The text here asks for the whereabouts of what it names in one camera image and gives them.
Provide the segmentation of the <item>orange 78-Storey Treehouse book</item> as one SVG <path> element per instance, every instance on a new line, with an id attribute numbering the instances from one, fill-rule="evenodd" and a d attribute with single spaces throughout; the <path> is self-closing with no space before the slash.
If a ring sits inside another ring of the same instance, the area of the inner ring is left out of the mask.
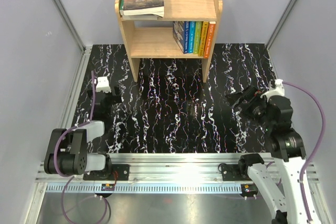
<path id="1" fill-rule="evenodd" d="M 209 22 L 208 25 L 208 30 L 207 30 L 207 36 L 206 36 L 206 41 L 205 41 L 205 47 L 204 47 L 204 58 L 208 58 L 212 46 L 212 40 L 214 36 L 214 31 L 216 27 L 216 22 Z"/>

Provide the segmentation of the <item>blue back-cover Treehouse book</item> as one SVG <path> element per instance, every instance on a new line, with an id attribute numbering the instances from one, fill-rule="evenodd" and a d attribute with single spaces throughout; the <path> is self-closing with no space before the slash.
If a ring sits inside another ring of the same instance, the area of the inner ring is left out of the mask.
<path id="1" fill-rule="evenodd" d="M 209 22 L 202 23 L 201 36 L 199 40 L 198 56 L 202 57 L 204 53 L 205 41 L 207 36 Z"/>

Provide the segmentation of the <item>green 65-Storey Treehouse book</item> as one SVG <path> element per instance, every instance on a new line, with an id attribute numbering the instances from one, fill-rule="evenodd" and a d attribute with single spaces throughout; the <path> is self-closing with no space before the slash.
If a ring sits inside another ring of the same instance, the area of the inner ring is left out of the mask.
<path id="1" fill-rule="evenodd" d="M 195 22 L 193 54 L 196 54 L 196 55 L 198 54 L 202 24 L 203 24 L 202 21 L 196 21 Z"/>

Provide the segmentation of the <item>light blue Treehouse book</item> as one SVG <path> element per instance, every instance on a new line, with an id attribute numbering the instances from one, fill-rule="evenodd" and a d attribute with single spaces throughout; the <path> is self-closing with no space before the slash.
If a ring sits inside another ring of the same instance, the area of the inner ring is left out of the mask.
<path id="1" fill-rule="evenodd" d="M 188 34 L 188 53 L 192 54 L 194 51 L 194 36 L 195 36 L 196 22 L 189 22 L 189 34 Z"/>

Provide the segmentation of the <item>blue 91-Storey Treehouse book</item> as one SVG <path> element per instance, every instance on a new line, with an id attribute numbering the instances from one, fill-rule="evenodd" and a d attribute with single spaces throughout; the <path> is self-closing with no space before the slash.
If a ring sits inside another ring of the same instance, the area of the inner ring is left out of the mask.
<path id="1" fill-rule="evenodd" d="M 174 21 L 173 22 L 173 38 L 181 49 L 182 53 L 188 53 L 188 21 Z"/>

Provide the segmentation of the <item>purple 52-Storey Treehouse book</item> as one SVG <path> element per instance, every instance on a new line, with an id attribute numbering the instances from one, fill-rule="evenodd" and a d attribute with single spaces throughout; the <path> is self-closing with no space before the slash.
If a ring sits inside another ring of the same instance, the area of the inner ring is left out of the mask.
<path id="1" fill-rule="evenodd" d="M 123 15 L 124 20 L 158 20 L 156 15 Z"/>

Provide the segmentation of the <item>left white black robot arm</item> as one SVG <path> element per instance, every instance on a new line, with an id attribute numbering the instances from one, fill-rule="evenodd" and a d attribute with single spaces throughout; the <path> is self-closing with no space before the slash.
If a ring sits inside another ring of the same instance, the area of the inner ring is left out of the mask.
<path id="1" fill-rule="evenodd" d="M 87 144 L 105 133 L 106 118 L 113 105 L 122 102 L 120 88 L 95 88 L 88 91 L 91 108 L 88 119 L 71 128 L 51 132 L 44 159 L 46 174 L 70 177 L 95 172 L 100 180 L 112 177 L 113 168 L 106 154 L 87 152 Z"/>

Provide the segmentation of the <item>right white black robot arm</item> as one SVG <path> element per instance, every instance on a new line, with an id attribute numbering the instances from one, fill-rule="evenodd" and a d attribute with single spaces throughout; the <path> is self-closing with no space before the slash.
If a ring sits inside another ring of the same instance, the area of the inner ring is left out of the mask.
<path id="1" fill-rule="evenodd" d="M 265 129 L 265 141 L 281 177 L 280 190 L 268 175 L 260 154 L 242 155 L 238 176 L 257 186 L 272 217 L 272 223 L 321 223 L 310 193 L 303 139 L 292 127 L 293 108 L 285 97 L 281 80 L 267 92 L 250 86 L 226 95 L 229 105 Z"/>

